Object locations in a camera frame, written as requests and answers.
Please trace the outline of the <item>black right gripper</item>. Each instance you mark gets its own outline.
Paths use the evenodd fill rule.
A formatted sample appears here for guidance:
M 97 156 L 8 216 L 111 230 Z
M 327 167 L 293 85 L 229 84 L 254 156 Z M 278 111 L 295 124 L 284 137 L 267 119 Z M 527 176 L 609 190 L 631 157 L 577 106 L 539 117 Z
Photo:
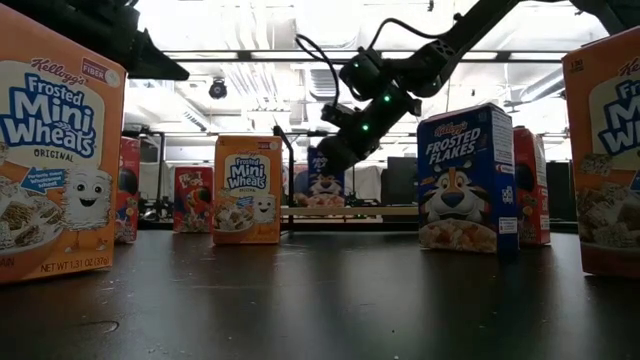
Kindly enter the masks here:
M 383 94 L 372 100 L 364 110 L 354 111 L 352 120 L 336 135 L 323 138 L 319 151 L 326 158 L 328 173 L 344 172 L 358 161 L 366 159 L 379 147 L 380 139 L 407 113 L 420 116 L 421 100 Z

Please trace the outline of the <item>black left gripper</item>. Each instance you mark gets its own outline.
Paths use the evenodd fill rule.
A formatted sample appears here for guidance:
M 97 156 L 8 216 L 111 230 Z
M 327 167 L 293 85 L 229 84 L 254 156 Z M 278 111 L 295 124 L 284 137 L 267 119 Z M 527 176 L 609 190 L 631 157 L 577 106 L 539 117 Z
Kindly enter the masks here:
M 139 0 L 65 0 L 97 51 L 130 70 L 132 79 L 187 80 L 189 72 L 138 29 Z

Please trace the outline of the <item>orange Mini Wheats cereal box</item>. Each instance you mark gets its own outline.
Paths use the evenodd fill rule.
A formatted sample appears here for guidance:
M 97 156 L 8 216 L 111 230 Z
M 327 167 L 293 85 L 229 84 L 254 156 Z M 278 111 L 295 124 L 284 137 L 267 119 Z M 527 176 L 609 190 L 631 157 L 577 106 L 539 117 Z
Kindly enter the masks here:
M 568 53 L 563 71 L 582 268 L 640 278 L 640 25 Z
M 214 244 L 279 242 L 282 147 L 282 140 L 276 136 L 218 137 L 214 158 Z
M 125 80 L 0 4 L 0 284 L 112 265 Z

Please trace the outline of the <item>blue Frosted Flakes cereal box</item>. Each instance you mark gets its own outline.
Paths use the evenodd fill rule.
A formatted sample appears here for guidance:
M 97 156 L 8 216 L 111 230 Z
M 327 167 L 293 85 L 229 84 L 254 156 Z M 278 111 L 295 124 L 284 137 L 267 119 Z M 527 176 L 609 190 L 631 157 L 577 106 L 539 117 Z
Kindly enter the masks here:
M 310 208 L 339 208 L 345 206 L 344 173 L 325 171 L 327 158 L 317 148 L 307 151 L 308 186 L 305 195 Z
M 417 127 L 419 244 L 423 249 L 519 251 L 512 119 L 486 103 Z

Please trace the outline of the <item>red Froot Loops cereal box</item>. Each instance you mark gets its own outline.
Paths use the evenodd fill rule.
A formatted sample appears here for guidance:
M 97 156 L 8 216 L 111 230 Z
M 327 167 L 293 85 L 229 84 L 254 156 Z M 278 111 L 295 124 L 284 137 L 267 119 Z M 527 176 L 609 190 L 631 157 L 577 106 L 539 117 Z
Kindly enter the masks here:
M 175 168 L 174 232 L 211 232 L 213 174 L 211 167 L 181 166 Z
M 521 245 L 550 243 L 549 194 L 543 139 L 524 126 L 514 133 L 518 234 Z
M 133 243 L 137 239 L 139 217 L 140 140 L 122 137 L 116 201 L 116 243 Z

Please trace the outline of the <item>light wooden shelf board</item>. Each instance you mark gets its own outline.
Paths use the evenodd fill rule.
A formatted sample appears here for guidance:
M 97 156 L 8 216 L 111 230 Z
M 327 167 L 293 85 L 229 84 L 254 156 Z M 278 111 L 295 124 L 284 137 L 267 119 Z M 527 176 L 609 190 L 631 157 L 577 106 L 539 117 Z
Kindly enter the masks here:
M 401 206 L 382 207 L 338 207 L 338 208 L 305 208 L 305 207 L 282 207 L 283 216 L 416 216 L 418 208 Z

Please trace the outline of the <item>white background cover cloth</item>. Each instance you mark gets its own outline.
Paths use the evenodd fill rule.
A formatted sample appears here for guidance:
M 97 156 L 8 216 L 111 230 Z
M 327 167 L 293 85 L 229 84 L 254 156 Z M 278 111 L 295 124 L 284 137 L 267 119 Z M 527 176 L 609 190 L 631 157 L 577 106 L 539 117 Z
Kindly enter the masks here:
M 376 165 L 348 169 L 344 175 L 344 193 L 354 194 L 358 199 L 380 201 L 381 174 L 382 168 Z

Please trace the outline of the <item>ceiling air vent grille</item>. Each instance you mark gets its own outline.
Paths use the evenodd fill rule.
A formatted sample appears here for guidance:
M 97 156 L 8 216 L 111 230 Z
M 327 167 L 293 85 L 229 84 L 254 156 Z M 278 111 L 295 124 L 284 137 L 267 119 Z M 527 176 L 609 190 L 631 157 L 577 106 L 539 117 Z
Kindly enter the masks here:
M 306 81 L 310 95 L 316 100 L 333 101 L 335 81 L 329 69 L 311 68 L 306 71 Z

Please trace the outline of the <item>black background metal stand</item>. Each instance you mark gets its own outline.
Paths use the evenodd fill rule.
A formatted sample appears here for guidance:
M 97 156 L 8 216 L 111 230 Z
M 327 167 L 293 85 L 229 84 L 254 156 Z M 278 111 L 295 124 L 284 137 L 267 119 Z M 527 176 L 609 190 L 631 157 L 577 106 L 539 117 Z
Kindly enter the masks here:
M 166 134 L 164 132 L 125 130 L 123 136 L 140 143 L 138 207 L 142 222 L 159 223 L 167 215 Z

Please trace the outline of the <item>grey background cover cloth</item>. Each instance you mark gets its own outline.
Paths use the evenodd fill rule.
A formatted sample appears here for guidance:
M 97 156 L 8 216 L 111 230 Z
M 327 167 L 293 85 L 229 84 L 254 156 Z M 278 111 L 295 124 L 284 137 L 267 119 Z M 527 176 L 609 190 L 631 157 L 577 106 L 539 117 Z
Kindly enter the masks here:
M 141 198 L 161 199 L 167 196 L 173 203 L 174 171 L 168 164 L 141 163 L 138 180 L 139 200 Z

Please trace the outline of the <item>black background robot equipment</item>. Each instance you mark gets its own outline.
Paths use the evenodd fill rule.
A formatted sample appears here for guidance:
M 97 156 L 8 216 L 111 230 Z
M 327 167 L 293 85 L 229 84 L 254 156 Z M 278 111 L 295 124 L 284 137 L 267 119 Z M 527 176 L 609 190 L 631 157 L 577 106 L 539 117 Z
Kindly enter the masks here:
M 144 199 L 138 201 L 139 219 L 149 222 L 168 222 L 173 219 L 173 203 L 167 196 L 161 199 Z

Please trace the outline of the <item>black background partition panel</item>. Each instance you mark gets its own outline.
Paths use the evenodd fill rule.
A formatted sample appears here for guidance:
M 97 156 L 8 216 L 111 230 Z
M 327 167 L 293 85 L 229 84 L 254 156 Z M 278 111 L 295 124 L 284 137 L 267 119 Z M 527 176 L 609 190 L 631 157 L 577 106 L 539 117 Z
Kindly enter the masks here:
M 575 222 L 576 208 L 570 162 L 547 162 L 549 214 L 552 220 Z

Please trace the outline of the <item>black metal shelf frame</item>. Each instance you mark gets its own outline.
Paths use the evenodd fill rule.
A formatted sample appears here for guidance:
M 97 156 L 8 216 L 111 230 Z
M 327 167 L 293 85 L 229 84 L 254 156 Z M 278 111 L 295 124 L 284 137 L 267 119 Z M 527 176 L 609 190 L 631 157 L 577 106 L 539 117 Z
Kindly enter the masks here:
M 305 195 L 308 186 L 307 151 L 310 147 L 306 148 L 306 163 L 297 166 L 295 164 L 293 140 L 289 140 L 285 131 L 278 125 L 273 128 L 273 134 L 283 141 L 288 154 L 287 160 L 283 161 L 283 194 L 285 195 L 283 204 L 286 207 L 310 208 L 307 206 L 307 196 Z M 344 207 L 347 205 L 347 196 L 345 195 Z

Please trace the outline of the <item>black overhead frame bar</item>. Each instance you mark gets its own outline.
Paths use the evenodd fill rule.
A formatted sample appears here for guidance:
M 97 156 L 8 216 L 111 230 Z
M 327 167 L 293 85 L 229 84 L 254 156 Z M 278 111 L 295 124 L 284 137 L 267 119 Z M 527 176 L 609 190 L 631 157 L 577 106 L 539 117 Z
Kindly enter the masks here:
M 210 62 L 322 62 L 302 50 L 217 50 L 217 51 L 165 51 L 164 54 L 179 63 Z M 472 50 L 462 56 L 462 63 L 560 63 L 566 51 Z

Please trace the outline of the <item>grey ceiling duct pipe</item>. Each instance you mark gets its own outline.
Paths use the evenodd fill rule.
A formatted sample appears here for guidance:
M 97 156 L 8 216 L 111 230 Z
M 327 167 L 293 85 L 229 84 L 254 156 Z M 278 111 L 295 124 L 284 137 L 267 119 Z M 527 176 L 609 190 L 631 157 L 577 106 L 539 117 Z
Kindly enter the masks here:
M 542 79 L 526 87 L 520 93 L 520 101 L 530 103 L 550 95 L 557 94 L 565 88 L 564 73 L 562 68 L 558 68 L 547 74 Z

